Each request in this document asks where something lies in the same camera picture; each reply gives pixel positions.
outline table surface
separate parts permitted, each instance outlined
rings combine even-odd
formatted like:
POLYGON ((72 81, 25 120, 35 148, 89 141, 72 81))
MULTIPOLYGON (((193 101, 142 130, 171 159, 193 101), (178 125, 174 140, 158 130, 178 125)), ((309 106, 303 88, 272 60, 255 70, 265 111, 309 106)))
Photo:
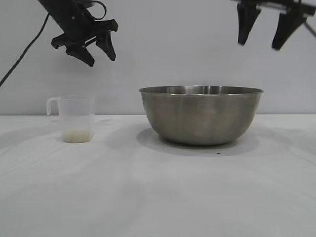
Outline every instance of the table surface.
POLYGON ((0 117, 1 237, 315 237, 316 116, 260 115, 215 148, 99 116, 85 144, 58 117, 0 117))

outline white backdrop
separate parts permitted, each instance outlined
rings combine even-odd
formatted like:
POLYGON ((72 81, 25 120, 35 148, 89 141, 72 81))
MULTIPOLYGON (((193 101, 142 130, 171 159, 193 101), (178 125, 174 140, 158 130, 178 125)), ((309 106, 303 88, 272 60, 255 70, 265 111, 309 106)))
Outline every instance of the white backdrop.
MULTIPOLYGON (((90 46, 90 68, 51 47, 62 33, 50 19, 43 35, 0 89, 0 114, 41 115, 49 97, 93 93, 98 114, 142 114, 138 89, 156 85, 232 85, 265 90, 260 113, 316 113, 316 39, 302 26, 280 53, 271 49, 278 12, 264 10, 245 47, 237 44, 229 0, 106 0, 115 18, 117 61, 90 46)), ((102 14, 101 7, 93 7, 102 14)), ((0 2, 0 75, 43 24, 37 0, 0 2)), ((316 27, 316 18, 309 19, 316 27)))

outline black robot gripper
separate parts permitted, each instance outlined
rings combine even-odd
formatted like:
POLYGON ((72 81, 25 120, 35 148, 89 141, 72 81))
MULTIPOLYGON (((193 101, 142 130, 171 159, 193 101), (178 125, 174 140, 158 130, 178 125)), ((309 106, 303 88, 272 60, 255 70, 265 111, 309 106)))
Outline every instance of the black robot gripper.
POLYGON ((55 37, 51 44, 55 49, 66 47, 66 53, 93 67, 94 59, 86 49, 96 42, 109 57, 115 61, 116 54, 112 45, 111 32, 118 31, 117 22, 101 21, 107 13, 106 6, 94 0, 39 0, 49 15, 60 26, 64 33, 55 37), (87 10, 95 2, 104 8, 103 18, 96 18, 87 10))
POLYGON ((237 0, 239 20, 238 43, 245 45, 248 36, 261 13, 260 7, 270 7, 281 10, 278 27, 272 48, 280 50, 291 35, 306 22, 308 16, 314 16, 316 7, 295 2, 294 0, 237 0))
POLYGON ((68 55, 73 56, 93 67, 94 58, 86 47, 96 41, 96 45, 107 54, 109 59, 111 61, 115 61, 116 53, 112 45, 111 32, 118 31, 118 27, 119 26, 114 19, 108 21, 96 21, 91 29, 91 33, 85 38, 73 41, 70 40, 66 34, 62 34, 54 38, 51 45, 55 49, 58 49, 61 46, 66 46, 66 53, 68 55))

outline stainless steel bowl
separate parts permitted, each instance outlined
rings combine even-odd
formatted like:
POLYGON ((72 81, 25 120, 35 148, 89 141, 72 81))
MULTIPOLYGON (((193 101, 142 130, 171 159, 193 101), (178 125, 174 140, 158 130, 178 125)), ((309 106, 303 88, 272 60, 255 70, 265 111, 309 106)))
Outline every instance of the stainless steel bowl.
POLYGON ((139 90, 147 118, 162 137, 190 145, 232 142, 251 125, 263 93, 229 86, 164 86, 139 90))

